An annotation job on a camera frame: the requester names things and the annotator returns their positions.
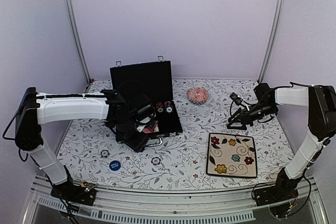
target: wall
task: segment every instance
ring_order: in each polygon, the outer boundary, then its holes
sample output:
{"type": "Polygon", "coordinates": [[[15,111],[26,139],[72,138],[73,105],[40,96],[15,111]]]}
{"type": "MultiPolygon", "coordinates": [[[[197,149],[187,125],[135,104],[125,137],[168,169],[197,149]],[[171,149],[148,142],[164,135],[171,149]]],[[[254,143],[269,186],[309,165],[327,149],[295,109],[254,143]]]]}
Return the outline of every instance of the wall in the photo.
{"type": "Polygon", "coordinates": [[[175,78],[257,79],[276,0],[72,0],[93,78],[172,61],[175,78]]]}
{"type": "MultiPolygon", "coordinates": [[[[49,93],[82,92],[79,67],[64,0],[0,0],[0,132],[16,111],[25,89],[49,93]]],[[[43,127],[55,147],[64,123],[43,127]]],[[[0,223],[19,223],[35,177],[12,141],[0,140],[0,223]]]]}
{"type": "MultiPolygon", "coordinates": [[[[271,87],[289,81],[336,87],[336,0],[285,0],[265,78],[271,87]]],[[[307,109],[280,108],[281,125],[295,149],[307,132],[307,109]]],[[[336,223],[336,139],[313,166],[330,223],[336,223]]]]}

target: yellow flower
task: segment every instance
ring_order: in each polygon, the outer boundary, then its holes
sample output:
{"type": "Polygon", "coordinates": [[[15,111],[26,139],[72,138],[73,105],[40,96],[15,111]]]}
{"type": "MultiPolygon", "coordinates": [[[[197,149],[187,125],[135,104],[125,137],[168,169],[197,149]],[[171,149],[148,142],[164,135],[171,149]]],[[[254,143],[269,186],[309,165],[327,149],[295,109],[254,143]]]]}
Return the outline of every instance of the yellow flower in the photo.
{"type": "Polygon", "coordinates": [[[219,174],[226,173],[226,170],[227,168],[225,167],[225,165],[217,165],[217,168],[215,169],[215,171],[219,174]]]}
{"type": "Polygon", "coordinates": [[[236,145],[236,140],[231,139],[231,140],[229,141],[229,144],[232,145],[232,146],[235,146],[235,145],[236,145]]]}

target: floral tablecloth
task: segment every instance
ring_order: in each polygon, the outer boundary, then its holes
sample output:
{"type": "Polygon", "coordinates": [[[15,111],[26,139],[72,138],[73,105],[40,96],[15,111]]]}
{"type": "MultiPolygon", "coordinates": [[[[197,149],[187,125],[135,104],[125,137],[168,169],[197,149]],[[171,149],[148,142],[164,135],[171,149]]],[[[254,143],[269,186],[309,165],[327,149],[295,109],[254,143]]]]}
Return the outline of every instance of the floral tablecloth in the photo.
{"type": "MultiPolygon", "coordinates": [[[[256,81],[249,80],[173,80],[174,102],[183,127],[182,135],[164,138],[161,146],[135,153],[126,145],[117,143],[103,121],[74,120],[58,158],[68,167],[74,180],[117,187],[198,190],[274,181],[280,168],[293,158],[278,120],[256,122],[247,131],[226,128],[231,103],[229,95],[236,92],[246,101],[253,101],[256,85],[256,81]],[[197,106],[188,101],[186,93],[192,87],[209,91],[209,100],[204,105],[197,106]],[[208,176],[205,163],[209,133],[252,136],[256,144],[258,177],[208,176]],[[101,156],[104,150],[108,151],[108,157],[101,156]],[[120,162],[120,169],[110,169],[112,161],[120,162]]],[[[111,81],[95,81],[89,92],[111,88],[111,81]]]]}

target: red patterned bowl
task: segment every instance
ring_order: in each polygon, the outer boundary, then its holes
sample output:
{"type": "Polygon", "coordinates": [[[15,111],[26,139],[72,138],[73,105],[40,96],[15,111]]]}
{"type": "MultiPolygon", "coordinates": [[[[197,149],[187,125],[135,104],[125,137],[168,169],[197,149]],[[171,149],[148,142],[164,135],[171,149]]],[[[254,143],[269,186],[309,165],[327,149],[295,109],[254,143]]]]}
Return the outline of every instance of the red patterned bowl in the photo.
{"type": "Polygon", "coordinates": [[[201,105],[209,98],[209,92],[203,88],[192,88],[187,92],[189,101],[196,105],[201,105]]]}

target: red flower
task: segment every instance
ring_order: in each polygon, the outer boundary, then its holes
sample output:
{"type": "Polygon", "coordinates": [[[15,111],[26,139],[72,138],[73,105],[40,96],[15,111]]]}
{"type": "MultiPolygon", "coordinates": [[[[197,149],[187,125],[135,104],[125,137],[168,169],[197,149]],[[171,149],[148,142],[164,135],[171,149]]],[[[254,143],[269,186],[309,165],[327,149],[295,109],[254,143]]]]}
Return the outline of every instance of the red flower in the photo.
{"type": "Polygon", "coordinates": [[[244,161],[245,161],[245,163],[246,163],[247,165],[250,165],[250,164],[253,163],[254,160],[253,160],[252,158],[250,158],[250,157],[246,157],[244,161]]]}
{"type": "Polygon", "coordinates": [[[211,142],[212,142],[213,144],[219,144],[219,139],[216,138],[215,136],[213,136],[213,137],[211,137],[211,142]]]}

